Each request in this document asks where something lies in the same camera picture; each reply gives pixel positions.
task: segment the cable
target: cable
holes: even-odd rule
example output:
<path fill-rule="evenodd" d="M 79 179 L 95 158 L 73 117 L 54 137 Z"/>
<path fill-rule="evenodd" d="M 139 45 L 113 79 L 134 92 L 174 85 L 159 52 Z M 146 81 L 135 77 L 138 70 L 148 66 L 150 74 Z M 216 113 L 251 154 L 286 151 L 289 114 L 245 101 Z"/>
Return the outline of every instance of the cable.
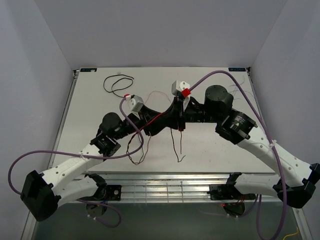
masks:
<path fill-rule="evenodd" d="M 178 160 L 178 163 L 181 163 L 182 160 L 185 158 L 186 155 L 184 155 L 181 160 L 179 160 L 179 157 L 178 157 L 178 154 L 177 154 L 177 151 L 176 151 L 176 147 L 175 147 L 175 140 L 174 140 L 174 135 L 172 133 L 172 128 L 170 128 L 170 133 L 171 133 L 171 138 L 172 138 L 172 145 L 173 145 L 173 150 L 174 150 L 174 153 L 176 155 L 176 159 Z"/>
<path fill-rule="evenodd" d="M 121 215 L 121 212 L 119 211 L 118 208 L 114 207 L 114 206 L 111 206 L 109 204 L 104 204 L 104 203 L 101 203 L 101 202 L 94 202 L 94 201 L 85 201 L 85 200 L 81 200 L 81 199 L 78 199 L 77 200 L 78 202 L 81 202 L 81 203 L 84 203 L 84 204 L 91 204 L 91 205 L 97 205 L 97 206 L 104 206 L 104 207 L 107 207 L 107 208 L 110 208 L 112 210 L 115 211 L 115 213 L 118 215 L 118 222 L 116 224 L 110 224 L 104 220 L 102 220 L 100 217 L 96 217 L 96 216 L 91 216 L 91 215 L 87 215 L 88 217 L 91 217 L 93 218 L 94 220 L 97 220 L 99 221 L 100 223 L 102 223 L 103 225 L 109 227 L 109 228 L 115 228 L 115 227 L 118 227 L 121 222 L 122 222 L 122 215 Z"/>
<path fill-rule="evenodd" d="M 245 201 L 245 195 L 242 194 L 241 198 L 239 198 L 239 200 L 235 203 L 235 205 L 240 205 Z"/>
<path fill-rule="evenodd" d="M 149 142 L 150 142 L 150 140 L 151 140 L 151 136 L 149 137 L 149 140 L 148 140 L 148 142 L 147 142 L 146 152 L 145 152 L 145 153 L 144 153 L 144 148 L 142 148 L 142 156 L 140 157 L 139 162 L 134 162 L 134 161 L 132 160 L 132 157 L 131 157 L 131 156 L 128 156 L 128 158 L 130 159 L 130 161 L 131 161 L 134 165 L 139 165 L 139 164 L 141 164 L 141 163 L 145 160 L 145 158 L 146 158 L 146 156 L 147 156 L 147 153 L 148 153 L 148 151 L 149 151 Z"/>
<path fill-rule="evenodd" d="M 157 90 L 155 90 L 155 91 L 152 91 L 152 92 L 149 93 L 149 95 L 148 95 L 147 99 L 145 100 L 144 104 L 146 104 L 146 103 L 148 102 L 148 100 L 149 100 L 149 98 L 150 98 L 150 95 L 153 94 L 153 93 L 159 93 L 159 94 L 165 95 L 166 98 L 167 98 L 167 99 L 169 100 L 169 102 L 171 103 L 171 99 L 168 97 L 167 94 L 165 94 L 165 93 L 162 92 L 162 91 L 157 91 Z"/>
<path fill-rule="evenodd" d="M 182 131 L 180 131 L 180 155 L 182 155 Z"/>
<path fill-rule="evenodd" d="M 151 94 L 153 94 L 153 93 L 160 93 L 160 94 L 165 95 L 166 98 L 168 99 L 168 101 L 171 103 L 171 100 L 170 100 L 170 98 L 168 97 L 167 94 L 165 94 L 165 93 L 162 92 L 162 91 L 154 90 L 154 91 L 152 91 L 152 92 L 149 93 L 149 95 L 148 95 L 146 101 L 144 102 L 144 104 L 146 104 L 146 103 L 148 102 Z M 132 140 L 133 140 L 134 137 L 135 137 L 135 135 L 133 135 L 133 136 L 131 137 L 130 141 L 128 142 L 128 144 L 127 144 L 127 146 L 126 146 L 126 152 L 127 152 L 127 153 L 129 152 L 130 143 L 132 142 Z M 141 164 L 141 163 L 146 159 L 147 153 L 148 153 L 148 151 L 149 151 L 149 142 L 150 142 L 150 140 L 151 140 L 151 137 L 152 137 L 152 136 L 150 136 L 150 138 L 149 138 L 149 140 L 148 140 L 147 149 L 146 149 L 146 152 L 145 152 L 145 153 L 144 153 L 144 148 L 142 147 L 142 156 L 141 156 L 139 162 L 134 162 L 133 159 L 132 159 L 132 157 L 131 157 L 131 156 L 128 156 L 129 160 L 130 160 L 134 165 L 139 165 L 139 164 Z"/>
<path fill-rule="evenodd" d="M 119 77 L 119 76 L 125 76 L 125 77 L 122 77 L 122 78 L 118 79 L 116 82 L 114 82 L 111 86 L 111 91 L 108 91 L 105 87 L 107 79 L 113 78 L 113 77 Z M 124 80 L 124 79 L 130 80 L 131 84 L 129 86 L 124 87 L 124 88 L 119 88 L 119 89 L 113 90 L 114 85 L 116 85 L 118 82 L 120 82 L 121 80 Z M 120 90 L 124 90 L 124 89 L 128 89 L 132 86 L 132 84 L 134 84 L 134 77 L 133 76 L 128 76 L 128 75 L 124 75 L 124 74 L 117 74 L 117 75 L 111 75 L 111 76 L 106 77 L 105 80 L 103 81 L 103 88 L 107 93 L 113 93 L 117 97 L 123 98 L 123 96 L 120 96 L 120 95 L 116 94 L 115 92 L 120 91 Z"/>
<path fill-rule="evenodd" d="M 291 236 L 297 235 L 298 233 L 299 233 L 299 228 L 296 227 L 296 232 L 295 233 L 288 234 L 288 235 L 284 236 L 284 238 L 282 240 L 285 240 L 287 237 L 291 237 Z"/>
<path fill-rule="evenodd" d="M 259 120 L 264 133 L 266 135 L 266 138 L 268 139 L 269 143 L 272 144 L 272 138 L 271 135 L 267 129 L 267 126 L 265 125 L 264 121 L 262 120 L 262 118 L 259 116 L 258 112 L 256 111 L 256 109 L 254 108 L 254 106 L 252 105 L 252 103 L 250 102 L 249 98 L 247 97 L 245 91 L 242 89 L 242 87 L 239 85 L 239 83 L 237 82 L 237 80 L 234 78 L 234 76 L 232 76 L 229 72 L 227 71 L 223 71 L 223 70 L 217 70 L 217 71 L 212 71 L 210 73 L 208 73 L 207 75 L 205 75 L 203 78 L 201 78 L 199 81 L 197 81 L 192 87 L 189 88 L 189 91 L 191 92 L 193 89 L 195 89 L 199 84 L 201 84 L 204 80 L 206 80 L 208 77 L 214 75 L 214 74 L 226 74 L 228 75 L 232 81 L 235 83 L 235 85 L 238 87 L 238 89 L 240 90 L 240 92 L 242 93 L 243 97 L 245 98 L 246 102 L 249 104 L 250 108 L 252 109 L 254 115 L 256 116 L 256 118 Z M 287 191 L 286 191 L 286 180 L 285 180 L 285 175 L 284 175 L 284 171 L 283 168 L 281 166 L 281 162 L 280 162 L 280 158 L 279 158 L 279 154 L 277 152 L 277 149 L 275 148 L 275 146 L 272 147 L 272 151 L 274 153 L 275 159 L 276 159 L 276 163 L 278 165 L 279 168 L 279 173 L 280 173 L 280 178 L 281 178 L 281 185 L 282 185 L 282 191 L 283 191 L 283 206 L 282 206 L 282 214 L 281 214 L 281 218 L 280 218 L 280 223 L 278 225 L 278 228 L 276 229 L 274 235 L 270 238 L 270 240 L 275 240 L 280 232 L 281 229 L 284 226 L 284 222 L 285 222 L 285 217 L 286 217 L 286 212 L 287 212 Z M 257 211 L 257 219 L 260 216 L 260 209 L 258 209 Z M 265 238 L 262 236 L 261 231 L 260 231 L 260 226 L 259 226 L 260 221 L 256 222 L 256 228 L 257 228 L 257 232 L 259 237 L 262 240 L 265 240 Z"/>
<path fill-rule="evenodd" d="M 147 124 L 145 124 L 143 127 L 140 128 L 140 131 L 142 131 L 145 127 L 149 126 L 154 120 L 156 120 L 158 117 L 160 117 L 161 115 L 163 114 L 163 112 L 159 113 L 157 116 L 155 116 L 151 121 L 149 121 Z M 127 147 L 126 147 L 126 150 L 129 151 L 129 147 L 130 147 L 130 144 L 132 142 L 132 140 L 135 138 L 135 136 L 137 135 L 137 132 L 135 134 L 132 135 L 131 139 L 129 140 L 128 144 L 127 144 Z M 138 165 L 140 164 L 139 162 L 134 162 L 132 160 L 132 158 L 130 158 L 130 161 L 134 164 L 134 165 Z"/>
<path fill-rule="evenodd" d="M 144 145 L 144 137 L 141 133 L 141 131 L 139 130 L 139 128 L 137 128 L 137 126 L 131 121 L 131 119 L 125 114 L 125 112 L 123 111 L 122 105 L 124 103 L 126 99 L 122 98 L 120 105 L 119 105 L 119 109 L 120 112 L 122 113 L 122 115 L 124 116 L 124 118 L 133 126 L 133 128 L 135 129 L 136 134 L 139 134 L 139 136 L 141 137 L 141 144 L 140 146 L 133 150 L 132 152 L 126 153 L 124 155 L 120 155 L 120 156 L 92 156 L 92 155 L 82 155 L 82 154 L 77 154 L 77 153 L 70 153 L 70 152 L 64 152 L 64 151 L 53 151 L 53 150 L 36 150 L 36 151 L 30 151 L 27 152 L 23 155 L 21 155 L 20 157 L 18 157 L 10 166 L 9 171 L 8 171 L 8 183 L 10 188 L 16 193 L 16 194 L 21 194 L 21 192 L 19 192 L 12 184 L 12 180 L 11 180 L 11 174 L 12 174 L 12 170 L 14 168 L 14 166 L 17 164 L 17 162 L 19 162 L 21 159 L 23 159 L 24 157 L 31 155 L 31 154 L 39 154 L 39 153 L 44 153 L 44 154 L 58 154 L 58 155 L 65 155 L 65 156 L 70 156 L 70 157 L 76 157 L 76 158 L 90 158 L 90 159 L 101 159 L 101 160 L 109 160 L 109 159 L 120 159 L 120 158 L 124 158 L 127 156 L 130 156 L 136 152 L 138 152 L 142 146 Z"/>

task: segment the cable tie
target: cable tie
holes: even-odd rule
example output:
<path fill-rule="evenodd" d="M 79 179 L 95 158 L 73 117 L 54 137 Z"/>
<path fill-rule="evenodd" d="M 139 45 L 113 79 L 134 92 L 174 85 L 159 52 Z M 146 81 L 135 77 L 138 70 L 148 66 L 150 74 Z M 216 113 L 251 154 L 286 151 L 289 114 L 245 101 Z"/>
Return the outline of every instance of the cable tie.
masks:
<path fill-rule="evenodd" d="M 277 140 L 272 140 L 272 143 L 270 143 L 270 148 L 273 148 L 277 143 Z"/>
<path fill-rule="evenodd" d="M 82 158 L 83 160 L 86 160 L 86 158 L 84 157 L 84 153 L 80 152 L 80 158 Z"/>

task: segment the metal frame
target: metal frame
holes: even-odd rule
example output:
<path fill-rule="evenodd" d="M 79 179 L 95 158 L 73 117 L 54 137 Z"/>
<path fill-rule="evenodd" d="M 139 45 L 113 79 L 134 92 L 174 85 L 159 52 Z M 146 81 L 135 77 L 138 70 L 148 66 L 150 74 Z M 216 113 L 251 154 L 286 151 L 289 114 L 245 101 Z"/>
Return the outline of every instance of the metal frame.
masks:
<path fill-rule="evenodd" d="M 258 107 L 258 111 L 263 120 L 263 115 L 258 103 L 258 99 L 254 90 L 253 81 L 247 69 L 248 78 L 252 88 L 252 92 Z M 70 92 L 63 111 L 61 123 L 57 132 L 53 150 L 58 149 L 61 134 L 66 121 L 70 102 L 77 83 L 79 70 L 74 71 L 73 81 Z M 53 165 L 55 154 L 51 155 L 48 168 Z M 132 204 L 150 204 L 150 203 L 222 203 L 232 201 L 210 200 L 207 191 L 209 185 L 223 184 L 227 181 L 229 173 L 226 174 L 146 174 L 146 173 L 100 173 L 109 185 L 122 185 L 121 201 L 117 203 Z M 280 202 L 279 199 L 264 196 L 263 202 Z M 302 209 L 293 209 L 301 236 L 304 240 L 312 240 L 310 230 L 308 228 Z M 22 240 L 30 240 L 32 238 L 36 225 L 36 219 L 29 212 L 23 233 Z"/>

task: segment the glass panel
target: glass panel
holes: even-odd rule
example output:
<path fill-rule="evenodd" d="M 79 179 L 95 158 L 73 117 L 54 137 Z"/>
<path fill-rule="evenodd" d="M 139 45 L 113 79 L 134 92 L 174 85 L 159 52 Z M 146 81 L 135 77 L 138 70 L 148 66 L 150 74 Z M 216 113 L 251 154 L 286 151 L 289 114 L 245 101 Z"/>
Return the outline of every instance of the glass panel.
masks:
<path fill-rule="evenodd" d="M 260 239 L 256 229 L 255 208 L 248 216 L 233 217 L 207 215 L 211 212 L 225 214 L 221 203 L 167 203 L 167 204 L 113 204 L 122 213 L 122 223 L 108 228 L 86 214 L 86 206 L 68 203 L 54 215 L 38 222 L 33 240 L 255 240 Z M 261 231 L 265 238 L 274 234 L 280 220 L 281 202 L 264 202 L 261 207 Z M 287 209 L 284 227 L 278 239 L 297 231 L 297 222 L 291 207 Z M 116 223 L 117 215 L 108 209 L 102 216 L 105 221 Z M 301 240 L 300 234 L 295 240 Z"/>

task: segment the black cylindrical motor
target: black cylindrical motor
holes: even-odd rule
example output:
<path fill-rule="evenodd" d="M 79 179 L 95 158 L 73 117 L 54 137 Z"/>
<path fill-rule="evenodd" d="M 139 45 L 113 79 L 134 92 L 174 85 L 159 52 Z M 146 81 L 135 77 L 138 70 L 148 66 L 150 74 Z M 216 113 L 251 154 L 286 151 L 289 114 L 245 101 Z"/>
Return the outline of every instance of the black cylindrical motor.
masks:
<path fill-rule="evenodd" d="M 220 85 L 213 85 L 205 90 L 204 110 L 216 122 L 222 122 L 230 113 L 234 96 Z"/>

